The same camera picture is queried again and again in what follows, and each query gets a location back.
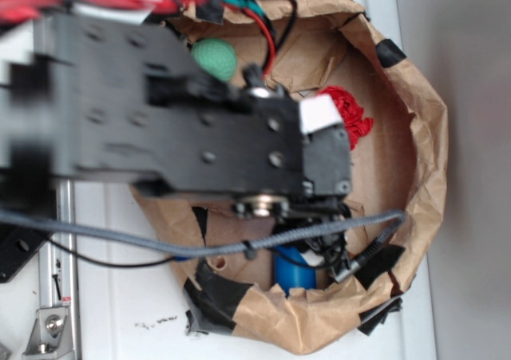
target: metal bracket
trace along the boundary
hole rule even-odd
[[[36,315],[23,360],[74,360],[69,308],[42,308]]]
[[[32,230],[0,224],[0,284],[14,279],[44,242],[45,239]]]
[[[0,343],[0,360],[7,360],[9,356],[9,350]]]

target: gray wall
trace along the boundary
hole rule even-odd
[[[429,253],[438,358],[511,358],[511,0],[398,8],[404,50],[450,109],[446,221]]]

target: green wire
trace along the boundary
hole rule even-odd
[[[225,3],[229,5],[233,5],[236,7],[239,7],[241,9],[250,9],[257,15],[259,15],[261,18],[264,18],[264,11],[257,3],[253,1],[247,1],[247,0],[223,0]]]

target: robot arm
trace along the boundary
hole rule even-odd
[[[351,189],[340,118],[304,131],[285,93],[216,80],[165,28],[52,21],[52,51],[12,66],[0,116],[14,205],[37,207],[52,178],[70,178],[229,199],[245,217],[339,213]]]

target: cable tie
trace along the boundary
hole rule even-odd
[[[252,246],[252,242],[249,240],[244,240],[241,243],[243,243],[246,247],[244,251],[245,258],[247,258],[247,260],[254,260],[257,257],[257,250]]]

